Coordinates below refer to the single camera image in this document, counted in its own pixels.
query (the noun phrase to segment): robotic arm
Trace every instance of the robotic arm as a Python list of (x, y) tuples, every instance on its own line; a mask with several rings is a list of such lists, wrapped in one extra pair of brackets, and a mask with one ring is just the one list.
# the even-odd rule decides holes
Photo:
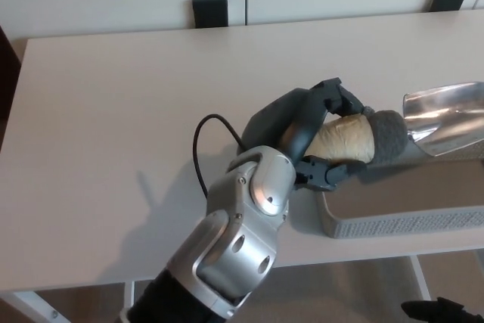
[(339, 79), (294, 89), (255, 114), (227, 173), (207, 196), (206, 217), (122, 321), (219, 323), (264, 280), (277, 256), (278, 230), (296, 188), (332, 191), (365, 168), (304, 157), (327, 113), (362, 113)]

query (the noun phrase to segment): table surface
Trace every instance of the table surface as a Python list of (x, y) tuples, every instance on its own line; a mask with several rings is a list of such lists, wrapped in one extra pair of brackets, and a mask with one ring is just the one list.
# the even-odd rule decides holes
[[(283, 93), (335, 76), (401, 110), (407, 92), (484, 79), (483, 24), (460, 11), (30, 40), (0, 153), (0, 290), (152, 278), (204, 214), (191, 161), (203, 116), (241, 132)], [(206, 125), (208, 184), (234, 150)], [(309, 192), (290, 203), (277, 266), (484, 247), (484, 229), (332, 240)]]

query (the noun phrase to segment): metal scoop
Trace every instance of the metal scoop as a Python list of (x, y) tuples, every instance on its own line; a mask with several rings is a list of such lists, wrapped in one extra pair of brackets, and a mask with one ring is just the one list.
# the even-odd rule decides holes
[(484, 83), (407, 94), (403, 116), (414, 143), (432, 157), (484, 140)]

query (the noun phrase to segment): wire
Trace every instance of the wire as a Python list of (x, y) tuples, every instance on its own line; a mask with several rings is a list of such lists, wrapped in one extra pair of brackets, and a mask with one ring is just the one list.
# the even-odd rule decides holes
[(205, 124), (208, 120), (210, 119), (218, 119), (222, 122), (222, 124), (225, 125), (227, 130), (232, 134), (234, 137), (235, 141), (239, 145), (240, 149), (243, 151), (246, 151), (247, 148), (245, 147), (244, 143), (242, 142), (242, 139), (240, 139), (240, 136), (237, 134), (237, 132), (234, 130), (232, 125), (223, 117), (218, 115), (217, 113), (211, 113), (210, 115), (205, 116), (197, 125), (197, 128), (195, 129), (195, 134), (194, 134), (194, 143), (193, 143), (193, 158), (194, 158), (194, 165), (195, 165), (195, 172), (197, 174), (198, 182), (200, 183), (200, 187), (202, 188), (203, 194), (206, 196), (208, 195), (208, 191), (205, 186), (205, 182), (203, 181), (203, 176), (202, 172), (200, 171), (200, 164), (198, 163), (198, 151), (197, 151), (197, 146), (198, 146), (198, 137), (200, 135), (200, 130), (202, 129), (203, 124)]

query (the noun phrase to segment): gray tray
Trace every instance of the gray tray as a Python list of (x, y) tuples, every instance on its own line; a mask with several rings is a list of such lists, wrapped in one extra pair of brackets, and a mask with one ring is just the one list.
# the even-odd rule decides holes
[(482, 151), (466, 149), (453, 156), (460, 161), (408, 159), (374, 167), (335, 192), (318, 193), (324, 232), (362, 238), (484, 226), (484, 164), (472, 160)]

